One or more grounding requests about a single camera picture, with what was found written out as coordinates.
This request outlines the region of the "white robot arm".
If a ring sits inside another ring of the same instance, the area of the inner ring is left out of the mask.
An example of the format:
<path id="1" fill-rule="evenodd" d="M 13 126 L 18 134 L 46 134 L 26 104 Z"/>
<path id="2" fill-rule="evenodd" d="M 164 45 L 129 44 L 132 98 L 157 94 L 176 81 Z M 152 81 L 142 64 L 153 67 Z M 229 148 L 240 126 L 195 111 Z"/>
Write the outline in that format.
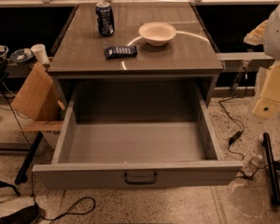
<path id="1" fill-rule="evenodd" d="M 263 45 L 264 53 L 274 59 L 265 71 L 265 78 L 252 108 L 252 114 L 260 119 L 269 119 L 280 108 L 280 4 L 266 21 L 250 33 L 244 42 L 249 45 Z"/>

